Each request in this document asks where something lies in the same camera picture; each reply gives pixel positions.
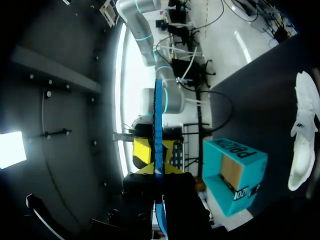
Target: cable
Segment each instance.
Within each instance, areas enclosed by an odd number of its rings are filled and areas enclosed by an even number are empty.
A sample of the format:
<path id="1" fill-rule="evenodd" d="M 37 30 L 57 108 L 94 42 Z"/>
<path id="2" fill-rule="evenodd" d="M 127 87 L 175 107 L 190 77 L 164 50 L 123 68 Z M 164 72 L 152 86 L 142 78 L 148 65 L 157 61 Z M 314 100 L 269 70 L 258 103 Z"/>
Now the cable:
<path id="1" fill-rule="evenodd" d="M 196 92 L 196 90 L 192 90 L 192 89 L 189 89 L 187 87 L 185 87 L 181 82 L 178 82 L 181 87 L 183 87 L 184 89 L 188 90 L 188 91 L 191 91 L 191 92 Z M 217 95 L 221 95 L 221 96 L 224 96 L 226 99 L 228 99 L 228 101 L 230 102 L 231 104 L 231 110 L 230 110 L 230 114 L 228 116 L 228 118 L 225 120 L 225 122 L 223 124 L 221 124 L 220 126 L 214 128 L 214 129 L 210 129 L 209 131 L 206 131 L 205 133 L 206 134 L 211 134 L 215 131 L 218 131 L 219 129 L 223 128 L 225 125 L 227 125 L 227 123 L 230 122 L 232 116 L 234 115 L 234 111 L 235 111 L 235 107 L 234 107 L 234 103 L 232 102 L 232 100 L 230 99 L 230 97 L 228 97 L 227 95 L 225 95 L 224 93 L 222 92 L 218 92 L 218 91 L 199 91 L 200 93 L 210 93 L 210 94 L 217 94 Z M 199 134 L 199 132 L 186 132 L 186 133 L 182 133 L 182 135 L 193 135 L 193 134 Z"/>
<path id="2" fill-rule="evenodd" d="M 42 133 L 45 133 L 45 121 L 44 121 L 44 105 L 45 105 L 45 92 L 42 94 L 42 104 L 41 104 L 41 126 Z"/>
<path id="3" fill-rule="evenodd" d="M 191 31 L 193 31 L 193 30 L 198 30 L 198 29 L 202 29 L 202 28 L 206 28 L 206 27 L 210 26 L 211 24 L 214 24 L 216 21 L 218 21 L 218 20 L 222 17 L 222 15 L 224 14 L 224 12 L 225 12 L 225 6 L 224 6 L 224 3 L 223 3 L 222 1 L 223 1 L 223 0 L 221 0 L 221 3 L 222 3 L 222 12 L 220 13 L 220 15 L 219 15 L 215 20 L 213 20 L 212 22 L 210 22 L 210 23 L 208 23 L 208 24 L 206 24 L 206 25 L 193 28 L 193 29 L 191 29 Z"/>
<path id="4" fill-rule="evenodd" d="M 179 59 L 179 60 L 183 60 L 183 59 L 187 59 L 187 58 L 191 58 L 191 57 L 192 57 L 192 55 L 188 55 L 188 56 L 179 57 L 178 59 Z"/>
<path id="5" fill-rule="evenodd" d="M 184 169 L 188 168 L 191 164 L 194 164 L 198 161 L 198 158 L 196 160 L 193 160 L 192 162 L 188 163 L 186 166 L 184 166 Z"/>
<path id="6" fill-rule="evenodd" d="M 161 49 L 172 49 L 172 50 L 176 50 L 176 51 L 179 51 L 179 52 L 182 52 L 182 53 L 186 53 L 186 54 L 193 54 L 194 53 L 193 51 L 186 51 L 186 50 L 183 50 L 183 49 L 180 49 L 180 48 L 177 48 L 177 47 L 172 47 L 172 46 L 159 46 L 159 48 L 161 48 Z"/>
<path id="7" fill-rule="evenodd" d="M 160 41 L 157 43 L 157 45 L 155 46 L 155 50 L 156 50 L 156 53 L 157 53 L 161 58 L 163 58 L 163 59 L 171 66 L 171 63 L 170 63 L 164 56 L 162 56 L 162 55 L 159 53 L 159 51 L 158 51 L 158 46 L 159 46 L 159 44 L 162 43 L 164 40 L 167 40 L 167 39 L 170 38 L 170 37 L 171 37 L 171 36 L 167 36 L 167 37 L 165 37 L 164 39 L 160 40 Z"/>
<path id="8" fill-rule="evenodd" d="M 191 99 L 191 98 L 187 98 L 187 97 L 185 97 L 184 99 L 188 102 L 193 102 L 193 103 L 200 103 L 200 104 L 207 104 L 208 103 L 208 101 L 195 100 L 195 99 Z"/>
<path id="9" fill-rule="evenodd" d="M 63 196 L 62 196 L 62 194 L 61 194 L 61 192 L 60 192 L 60 190 L 58 188 L 58 185 L 57 185 L 56 180 L 55 180 L 55 178 L 54 178 L 54 176 L 52 174 L 52 171 L 51 171 L 51 168 L 50 168 L 50 165 L 49 165 L 49 161 L 48 161 L 47 156 L 46 156 L 43 140 L 41 140 L 41 145 L 42 145 L 42 152 L 43 152 L 45 165 L 46 165 L 46 168 L 47 168 L 47 170 L 49 172 L 49 176 L 50 176 L 51 181 L 53 183 L 54 189 L 56 190 L 57 194 L 59 195 L 59 197 L 61 199 L 61 202 L 62 202 L 62 205 L 65 207 L 65 209 L 69 212 L 69 214 L 72 216 L 74 221 L 79 225 L 80 229 L 82 230 L 83 227 L 82 227 L 81 223 L 79 222 L 77 217 L 74 215 L 74 213 L 71 211 L 71 209 L 67 206 L 67 203 L 66 203 L 65 199 L 63 198 Z"/>
<path id="10" fill-rule="evenodd" d="M 231 10 L 231 12 L 233 12 L 238 18 L 242 19 L 243 21 L 246 21 L 246 22 L 249 22 L 249 23 L 252 23 L 254 22 L 255 20 L 257 20 L 258 16 L 259 16 L 259 10 L 258 10 L 258 7 L 256 8 L 256 16 L 253 20 L 247 20 L 247 19 L 244 19 L 243 17 L 239 16 L 238 14 L 236 14 L 235 11 L 232 10 L 232 8 L 226 3 L 225 0 L 222 0 L 224 1 L 224 4 L 226 4 L 226 6 Z"/>
<path id="11" fill-rule="evenodd" d="M 198 49 L 198 47 L 196 46 L 196 47 L 195 47 L 195 49 L 194 49 L 194 53 L 193 53 L 192 59 L 191 59 L 191 61 L 190 61 L 190 63 L 189 63 L 189 66 L 188 66 L 188 68 L 185 70 L 185 72 L 184 72 L 184 74 L 183 74 L 182 78 L 180 79 L 180 81 L 181 81 L 181 82 L 183 82 L 183 81 L 184 81 L 184 79 L 185 79 L 185 77 L 186 77 L 187 73 L 189 72 L 189 70 L 190 70 L 190 68 L 191 68 L 191 66 L 192 66 L 192 63 L 193 63 L 193 62 L 194 62 L 194 60 L 195 60 L 196 53 L 197 53 L 197 49 Z"/>

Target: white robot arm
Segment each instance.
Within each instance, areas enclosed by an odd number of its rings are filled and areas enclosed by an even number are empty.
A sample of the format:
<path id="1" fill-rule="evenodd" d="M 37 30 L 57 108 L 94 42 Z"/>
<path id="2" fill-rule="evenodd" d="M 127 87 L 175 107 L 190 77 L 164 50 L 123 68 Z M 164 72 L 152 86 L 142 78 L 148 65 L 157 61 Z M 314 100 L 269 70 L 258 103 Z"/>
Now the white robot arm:
<path id="1" fill-rule="evenodd" d="M 185 108 L 185 96 L 179 89 L 172 67 L 154 50 L 154 38 L 148 21 L 143 13 L 161 9 L 161 0 L 118 0 L 116 9 L 131 30 L 140 49 L 146 66 L 155 66 L 157 79 L 162 79 L 162 112 L 178 114 Z M 154 106 L 154 89 L 142 91 L 142 114 L 152 114 Z"/>

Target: teal cardboard box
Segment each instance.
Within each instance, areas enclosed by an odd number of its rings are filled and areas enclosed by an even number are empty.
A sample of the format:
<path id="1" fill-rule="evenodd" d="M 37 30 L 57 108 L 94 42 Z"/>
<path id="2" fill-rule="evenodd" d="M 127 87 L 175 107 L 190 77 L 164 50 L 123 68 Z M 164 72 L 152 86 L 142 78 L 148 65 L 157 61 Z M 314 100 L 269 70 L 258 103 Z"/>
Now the teal cardboard box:
<path id="1" fill-rule="evenodd" d="M 268 155 L 226 138 L 204 141 L 202 178 L 229 217 L 248 208 L 264 178 Z"/>

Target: floor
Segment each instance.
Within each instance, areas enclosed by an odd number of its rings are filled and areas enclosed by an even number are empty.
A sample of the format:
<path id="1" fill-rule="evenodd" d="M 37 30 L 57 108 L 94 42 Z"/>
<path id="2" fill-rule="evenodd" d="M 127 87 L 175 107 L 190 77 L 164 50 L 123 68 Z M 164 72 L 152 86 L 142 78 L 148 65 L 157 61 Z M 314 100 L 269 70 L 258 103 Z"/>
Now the floor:
<path id="1" fill-rule="evenodd" d="M 231 0 L 225 1 L 238 15 L 243 18 L 248 18 L 240 10 L 234 8 Z M 189 16 L 191 22 L 196 27 L 212 22 L 221 14 L 223 9 L 221 0 L 191 0 L 190 7 L 191 10 L 189 11 Z M 158 39 L 162 39 L 164 37 L 166 36 L 157 36 Z M 212 65 L 208 66 L 209 72 L 216 72 L 215 76 L 208 76 L 211 88 L 276 45 L 273 43 L 274 41 L 271 41 L 271 37 L 268 34 L 257 31 L 250 26 L 249 22 L 239 19 L 227 7 L 224 9 L 222 17 L 207 28 L 202 28 L 197 37 L 200 42 L 204 59 L 212 60 Z M 141 65 L 140 63 L 142 63 L 140 62 L 141 58 L 139 57 L 139 51 L 131 56 L 134 56 L 135 61 L 135 69 L 132 69 L 131 71 L 133 73 L 135 71 L 137 74 L 136 66 Z M 134 67 L 132 64 L 127 63 L 127 65 L 130 66 L 130 68 Z M 125 104 L 128 104 L 128 106 L 130 105 L 130 99 L 132 99 L 130 95 L 132 95 L 133 92 L 133 85 L 135 86 L 134 94 L 136 97 L 137 92 L 142 88 L 152 88 L 154 85 L 154 70 L 151 68 L 144 69 L 143 66 L 140 67 L 139 69 L 145 70 L 145 72 L 142 73 L 142 77 L 136 77 L 136 81 L 139 81 L 139 84 L 134 84 L 132 77 L 130 78 L 131 82 L 124 81 L 123 100 Z M 186 92 L 186 94 L 188 94 L 189 98 L 195 97 L 193 93 L 190 94 Z M 210 96 L 208 96 L 207 93 L 203 93 L 201 97 L 202 100 L 205 101 Z M 127 111 L 125 109 L 123 110 L 123 120 L 124 123 L 131 125 L 132 121 L 138 117 L 139 110 L 137 107 L 137 109 L 133 110 L 128 106 L 126 107 Z M 210 105 L 204 103 L 201 107 L 202 121 L 204 123 L 211 123 Z M 196 105 L 187 105 L 185 111 L 181 114 L 166 114 L 163 116 L 163 121 L 164 125 L 168 124 L 172 126 L 176 126 L 181 123 L 197 122 Z M 197 137 L 194 137 L 194 142 L 198 142 Z M 127 147 L 129 152 L 132 151 L 132 145 L 130 143 L 128 143 Z M 190 166 L 190 172 L 194 175 L 196 175 L 197 169 L 198 166 L 196 164 Z M 244 210 L 230 218 L 224 217 L 212 194 L 207 192 L 207 195 L 208 206 L 211 209 L 213 218 L 216 223 L 225 225 L 228 230 L 232 230 L 252 218 L 251 214 L 247 210 Z"/>

